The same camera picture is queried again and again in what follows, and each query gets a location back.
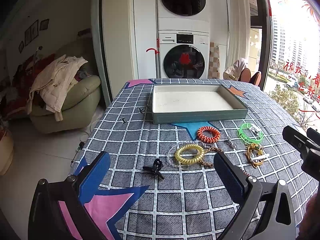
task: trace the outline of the black hair clip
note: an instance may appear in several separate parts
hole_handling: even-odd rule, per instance
[[[152,167],[143,166],[142,168],[145,171],[150,171],[151,173],[158,175],[161,179],[164,179],[164,176],[160,173],[160,170],[163,168],[163,164],[160,159],[155,159]]]

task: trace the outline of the tray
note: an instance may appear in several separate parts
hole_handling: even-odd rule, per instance
[[[248,108],[222,85],[154,85],[153,123],[244,119]]]

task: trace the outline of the pink star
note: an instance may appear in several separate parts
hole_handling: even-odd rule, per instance
[[[129,80],[126,88],[134,87],[136,85],[140,84],[155,84],[153,81],[149,79],[135,79],[135,80]]]
[[[84,204],[89,215],[107,239],[115,240],[110,232],[107,222],[120,210],[120,208],[122,208],[133,194],[134,193],[106,196],[94,195],[89,203]],[[59,201],[59,205],[71,234],[74,238],[81,240],[82,237],[72,221],[65,202]]]

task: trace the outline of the white tile floor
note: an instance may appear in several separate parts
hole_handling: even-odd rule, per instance
[[[103,113],[98,107],[95,121]],[[21,240],[28,239],[28,218],[33,194],[39,179],[64,180],[70,170],[80,138],[90,128],[41,134],[29,119],[10,122],[14,139],[14,157],[4,176],[0,176],[0,208]]]

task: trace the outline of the checkered tablecloth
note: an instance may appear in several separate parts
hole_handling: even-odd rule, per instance
[[[245,91],[248,99],[239,97],[249,108],[244,120],[210,122],[221,132],[215,146],[223,149],[233,164],[260,181],[284,179],[291,194],[296,224],[301,221],[306,203],[316,192],[317,184],[301,170],[300,154],[282,138],[283,128],[296,122],[281,106],[258,87],[242,82],[195,79],[150,81],[233,85]],[[166,163],[166,153],[172,145],[190,141],[191,138],[184,128],[153,124],[152,90],[152,84],[143,82],[132,87],[127,83],[123,87],[78,154],[71,173],[82,158],[91,163],[104,150],[110,154],[111,166],[100,189],[149,185],[148,190],[116,223],[123,240],[215,239],[235,215],[238,206],[232,202],[214,168],[197,164],[183,170]],[[261,145],[270,156],[256,169],[248,163],[244,155],[244,142],[237,131],[244,122],[254,123],[265,134]],[[227,135],[237,150],[227,145]],[[214,154],[207,153],[204,160],[212,162]],[[142,170],[142,166],[152,166],[157,157],[164,164],[161,170],[164,180]],[[251,236],[263,206],[264,203],[259,204],[244,239]]]

